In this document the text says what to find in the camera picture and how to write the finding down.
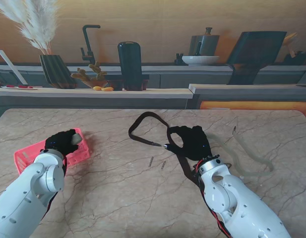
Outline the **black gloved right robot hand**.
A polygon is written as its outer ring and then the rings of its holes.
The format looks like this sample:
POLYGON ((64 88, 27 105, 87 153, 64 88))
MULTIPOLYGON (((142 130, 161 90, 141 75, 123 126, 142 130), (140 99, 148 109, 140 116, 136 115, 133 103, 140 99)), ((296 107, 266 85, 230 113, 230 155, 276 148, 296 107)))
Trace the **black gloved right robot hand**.
POLYGON ((177 134, 183 141, 179 147, 175 143, 166 144, 166 149, 172 153, 186 157, 192 161, 199 161, 203 158, 212 157, 209 141, 201 126, 173 126, 167 129, 167 135, 177 134))

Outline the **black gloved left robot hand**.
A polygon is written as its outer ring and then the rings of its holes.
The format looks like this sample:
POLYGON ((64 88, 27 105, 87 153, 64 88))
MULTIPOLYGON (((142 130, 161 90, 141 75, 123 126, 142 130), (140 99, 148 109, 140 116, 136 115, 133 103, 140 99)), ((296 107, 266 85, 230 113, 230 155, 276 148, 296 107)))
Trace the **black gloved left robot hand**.
POLYGON ((68 131, 58 132, 57 134, 49 137, 45 141, 44 152, 49 149, 59 151, 63 156, 78 150, 78 145, 72 144, 72 137, 76 134, 74 129, 68 131))

